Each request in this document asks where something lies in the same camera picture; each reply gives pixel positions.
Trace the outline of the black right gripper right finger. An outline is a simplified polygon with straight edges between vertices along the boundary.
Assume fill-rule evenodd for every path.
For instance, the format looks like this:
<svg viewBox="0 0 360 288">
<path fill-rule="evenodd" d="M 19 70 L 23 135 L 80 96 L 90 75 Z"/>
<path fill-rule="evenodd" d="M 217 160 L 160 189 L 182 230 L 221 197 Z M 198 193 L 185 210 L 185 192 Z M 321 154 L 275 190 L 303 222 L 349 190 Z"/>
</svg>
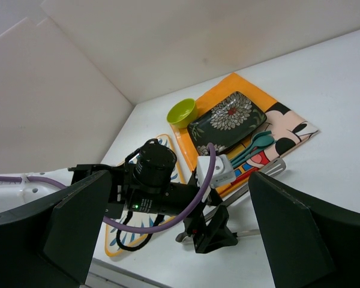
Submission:
<svg viewBox="0 0 360 288">
<path fill-rule="evenodd" d="M 360 213 L 262 172 L 248 184 L 276 287 L 360 287 Z"/>
</svg>

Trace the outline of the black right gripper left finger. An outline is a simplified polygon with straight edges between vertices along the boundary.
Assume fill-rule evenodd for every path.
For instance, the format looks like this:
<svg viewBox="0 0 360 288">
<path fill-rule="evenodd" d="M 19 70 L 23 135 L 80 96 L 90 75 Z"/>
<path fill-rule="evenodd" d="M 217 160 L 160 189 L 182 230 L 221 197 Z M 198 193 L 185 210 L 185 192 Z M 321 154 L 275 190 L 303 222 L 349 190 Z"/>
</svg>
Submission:
<svg viewBox="0 0 360 288">
<path fill-rule="evenodd" d="M 112 187 L 107 171 L 0 213 L 0 287 L 80 287 Z"/>
</svg>

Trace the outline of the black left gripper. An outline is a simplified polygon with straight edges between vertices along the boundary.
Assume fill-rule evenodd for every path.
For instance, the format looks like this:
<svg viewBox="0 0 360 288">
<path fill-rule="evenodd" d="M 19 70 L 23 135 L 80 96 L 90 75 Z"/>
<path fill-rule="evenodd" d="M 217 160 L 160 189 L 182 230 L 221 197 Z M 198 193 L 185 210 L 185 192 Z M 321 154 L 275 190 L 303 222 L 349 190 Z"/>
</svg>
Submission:
<svg viewBox="0 0 360 288">
<path fill-rule="evenodd" d="M 199 191 L 196 172 L 187 184 L 171 182 L 164 191 L 148 193 L 133 190 L 127 197 L 129 211 L 145 214 L 176 216 L 195 198 Z M 238 244 L 236 235 L 227 227 L 229 213 L 225 206 L 218 207 L 208 225 L 204 223 L 203 211 L 193 211 L 184 220 L 185 234 L 194 241 L 198 254 L 207 254 L 223 247 Z"/>
</svg>

